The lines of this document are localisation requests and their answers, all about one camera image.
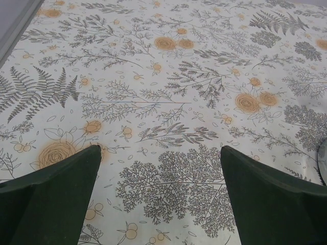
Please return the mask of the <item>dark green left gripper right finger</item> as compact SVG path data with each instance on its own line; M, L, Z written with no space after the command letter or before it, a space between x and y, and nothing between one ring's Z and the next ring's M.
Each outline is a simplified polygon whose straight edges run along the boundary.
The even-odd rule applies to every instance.
M221 165L241 244L326 244L326 186L230 146Z

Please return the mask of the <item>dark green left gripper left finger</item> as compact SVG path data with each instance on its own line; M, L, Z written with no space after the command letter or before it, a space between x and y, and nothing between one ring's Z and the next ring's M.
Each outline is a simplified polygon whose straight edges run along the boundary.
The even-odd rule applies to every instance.
M1 183L1 244L77 244L101 160L92 145Z

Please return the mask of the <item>clear wine glass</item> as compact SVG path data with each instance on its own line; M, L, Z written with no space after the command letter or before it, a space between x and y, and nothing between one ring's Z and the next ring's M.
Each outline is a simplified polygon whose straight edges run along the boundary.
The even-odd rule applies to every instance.
M320 144L317 152L317 169L319 173L319 177L322 181L322 184L326 186L327 182L327 162L326 162L326 156L327 156L327 139L324 139L322 143Z

